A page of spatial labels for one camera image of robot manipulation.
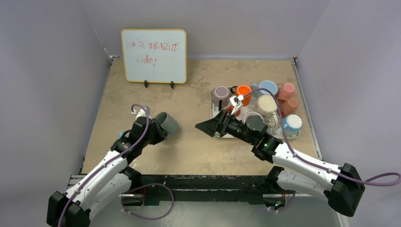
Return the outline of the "grey-green ceramic mug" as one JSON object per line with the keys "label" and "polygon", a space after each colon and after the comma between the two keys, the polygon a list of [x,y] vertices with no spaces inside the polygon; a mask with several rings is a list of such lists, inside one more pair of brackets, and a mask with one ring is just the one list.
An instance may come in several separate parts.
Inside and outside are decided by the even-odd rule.
{"label": "grey-green ceramic mug", "polygon": [[178,122],[167,112],[161,112],[156,117],[157,121],[169,132],[167,138],[172,137],[179,129]]}

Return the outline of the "lilac ribbed mug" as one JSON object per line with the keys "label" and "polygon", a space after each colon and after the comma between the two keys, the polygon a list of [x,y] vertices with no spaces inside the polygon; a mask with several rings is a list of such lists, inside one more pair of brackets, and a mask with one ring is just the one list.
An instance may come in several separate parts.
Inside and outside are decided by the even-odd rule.
{"label": "lilac ribbed mug", "polygon": [[261,114],[259,114],[258,112],[247,112],[244,115],[244,123],[246,123],[247,125],[251,126],[251,125],[260,125],[260,124],[264,124],[264,118]]}

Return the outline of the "purple mug black handle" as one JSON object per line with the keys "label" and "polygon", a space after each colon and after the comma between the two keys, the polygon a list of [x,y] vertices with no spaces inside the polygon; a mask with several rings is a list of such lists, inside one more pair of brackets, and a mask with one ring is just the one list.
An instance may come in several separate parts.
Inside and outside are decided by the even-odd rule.
{"label": "purple mug black handle", "polygon": [[226,86],[217,86],[211,91],[211,100],[213,104],[213,110],[219,110],[219,104],[221,101],[221,109],[227,109],[230,103],[231,92]]}

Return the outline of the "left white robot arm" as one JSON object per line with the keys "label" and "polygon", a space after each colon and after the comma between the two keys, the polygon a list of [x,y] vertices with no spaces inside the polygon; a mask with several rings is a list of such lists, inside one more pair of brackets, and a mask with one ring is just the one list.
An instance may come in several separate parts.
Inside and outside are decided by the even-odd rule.
{"label": "left white robot arm", "polygon": [[46,223],[52,227],[88,227],[95,215],[118,195],[144,192],[141,173],[129,164],[147,145],[174,135],[178,122],[166,112],[154,118],[136,117],[132,129],[121,134],[101,162],[66,192],[49,198]]}

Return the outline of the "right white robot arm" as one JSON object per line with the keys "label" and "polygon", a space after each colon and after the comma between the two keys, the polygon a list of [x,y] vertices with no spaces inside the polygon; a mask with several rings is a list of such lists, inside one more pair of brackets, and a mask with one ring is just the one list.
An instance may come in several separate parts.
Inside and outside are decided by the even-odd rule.
{"label": "right white robot arm", "polygon": [[268,126],[259,117],[248,117],[243,122],[223,110],[195,127],[211,137],[229,134],[240,139],[252,145],[251,152],[258,159],[274,164],[263,183],[249,187],[251,192],[298,191],[326,200],[333,210],[344,216],[355,215],[365,186],[346,179],[360,179],[354,166],[348,163],[338,166],[297,150],[291,152],[287,143],[268,133]]}

